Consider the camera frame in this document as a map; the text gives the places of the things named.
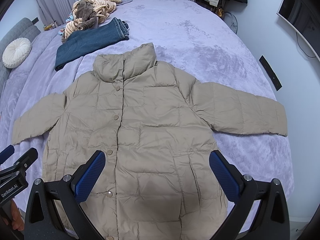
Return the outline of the person's left hand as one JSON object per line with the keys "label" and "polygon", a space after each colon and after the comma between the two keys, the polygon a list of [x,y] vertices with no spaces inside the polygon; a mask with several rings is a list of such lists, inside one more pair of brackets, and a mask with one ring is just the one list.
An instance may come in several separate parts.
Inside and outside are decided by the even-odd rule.
{"label": "person's left hand", "polygon": [[1,217],[1,219],[6,225],[11,224],[13,230],[18,230],[22,232],[24,230],[24,220],[21,216],[19,208],[17,207],[13,199],[11,200],[11,203],[10,203],[10,213],[12,216],[11,222],[8,222],[8,220],[4,217]]}

